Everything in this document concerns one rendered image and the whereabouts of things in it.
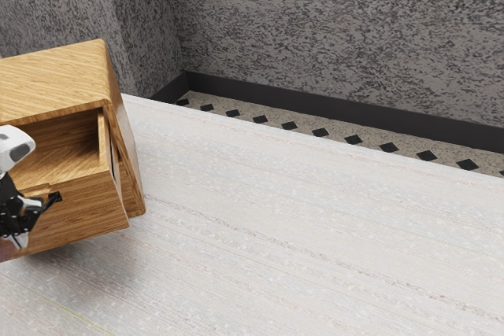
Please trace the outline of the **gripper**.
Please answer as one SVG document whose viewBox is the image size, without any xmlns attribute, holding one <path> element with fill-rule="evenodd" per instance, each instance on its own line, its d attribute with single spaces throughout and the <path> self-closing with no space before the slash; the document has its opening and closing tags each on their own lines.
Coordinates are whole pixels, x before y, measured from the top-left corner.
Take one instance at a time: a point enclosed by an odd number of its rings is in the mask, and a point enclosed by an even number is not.
<svg viewBox="0 0 504 336">
<path fill-rule="evenodd" d="M 59 191 L 42 198 L 25 198 L 15 187 L 8 173 L 0 179 L 0 237 L 12 242 L 16 249 L 28 246 L 30 221 L 35 221 L 52 205 L 62 201 Z"/>
</svg>

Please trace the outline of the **open wooden drawer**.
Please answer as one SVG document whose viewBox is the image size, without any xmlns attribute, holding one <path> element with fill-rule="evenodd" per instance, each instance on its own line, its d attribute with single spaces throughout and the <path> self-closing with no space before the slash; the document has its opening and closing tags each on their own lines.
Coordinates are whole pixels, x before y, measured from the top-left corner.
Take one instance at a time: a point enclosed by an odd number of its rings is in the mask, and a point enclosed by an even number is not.
<svg viewBox="0 0 504 336">
<path fill-rule="evenodd" d="M 18 249 L 0 237 L 0 263 L 129 226 L 120 184 L 117 145 L 101 109 L 24 124 L 20 129 L 35 140 L 35 150 L 10 172 L 27 198 L 53 204 Z"/>
</svg>

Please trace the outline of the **wooden cabinet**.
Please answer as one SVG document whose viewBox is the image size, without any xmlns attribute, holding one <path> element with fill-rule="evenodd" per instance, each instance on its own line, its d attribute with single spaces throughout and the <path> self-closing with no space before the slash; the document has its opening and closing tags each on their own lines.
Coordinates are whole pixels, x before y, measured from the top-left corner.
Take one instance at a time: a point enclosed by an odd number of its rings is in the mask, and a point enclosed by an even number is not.
<svg viewBox="0 0 504 336">
<path fill-rule="evenodd" d="M 135 139 L 106 42 L 95 39 L 0 59 L 0 125 L 23 125 L 100 108 L 129 185 L 128 217 L 145 213 Z"/>
</svg>

